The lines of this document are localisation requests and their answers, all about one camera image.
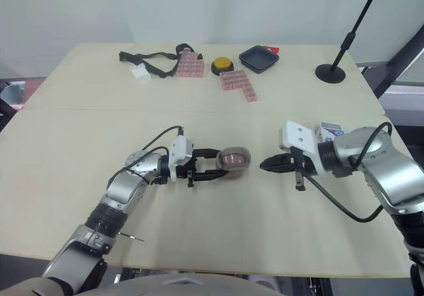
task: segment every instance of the black metal frame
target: black metal frame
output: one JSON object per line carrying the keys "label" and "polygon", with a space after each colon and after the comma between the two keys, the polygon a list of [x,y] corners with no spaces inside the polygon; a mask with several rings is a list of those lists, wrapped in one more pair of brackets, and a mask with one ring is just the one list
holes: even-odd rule
{"label": "black metal frame", "polygon": [[5,128],[7,123],[12,119],[13,115],[17,112],[16,109],[12,108],[9,104],[0,99],[0,113],[3,114],[0,116],[0,132]]}
{"label": "black metal frame", "polygon": [[367,69],[363,74],[380,98],[424,48],[424,25],[408,43],[384,66]]}

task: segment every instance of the robotic arm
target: robotic arm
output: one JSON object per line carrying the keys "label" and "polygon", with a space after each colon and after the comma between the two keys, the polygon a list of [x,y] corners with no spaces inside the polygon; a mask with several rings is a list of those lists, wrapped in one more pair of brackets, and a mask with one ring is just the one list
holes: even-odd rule
{"label": "robotic arm", "polygon": [[[388,132],[382,129],[387,126]],[[303,177],[323,192],[338,208],[359,222],[372,221],[384,208],[405,238],[414,289],[422,295],[424,281],[424,171],[411,158],[397,151],[390,134],[392,126],[363,127],[336,136],[333,141],[318,143],[312,130],[288,121],[280,131],[279,154],[264,160],[260,167],[270,172],[295,172],[296,189],[305,190]],[[360,219],[332,198],[311,175],[346,177],[354,171],[364,174],[382,208]]]}
{"label": "robotic arm", "polygon": [[[169,150],[159,146],[146,149],[164,133],[178,128],[178,136]],[[166,155],[155,151],[166,150]],[[216,170],[198,172],[199,157],[216,158]],[[98,287],[107,264],[103,256],[115,244],[116,237],[150,184],[166,184],[168,180],[187,178],[188,187],[194,181],[213,180],[241,171],[250,165],[250,153],[243,147],[193,149],[193,142],[184,136],[183,128],[173,126],[158,135],[142,150],[131,154],[123,168],[107,184],[105,194],[91,212],[85,224],[79,225],[53,260],[42,277],[24,281],[3,291],[4,295],[73,295]]]}

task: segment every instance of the black stand base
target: black stand base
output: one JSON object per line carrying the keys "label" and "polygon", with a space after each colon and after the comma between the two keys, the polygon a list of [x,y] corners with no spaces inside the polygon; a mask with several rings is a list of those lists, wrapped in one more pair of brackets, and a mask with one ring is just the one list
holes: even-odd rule
{"label": "black stand base", "polygon": [[346,77],[345,71],[340,69],[338,66],[334,71],[330,70],[331,64],[321,64],[315,69],[315,75],[324,82],[327,83],[340,83]]}

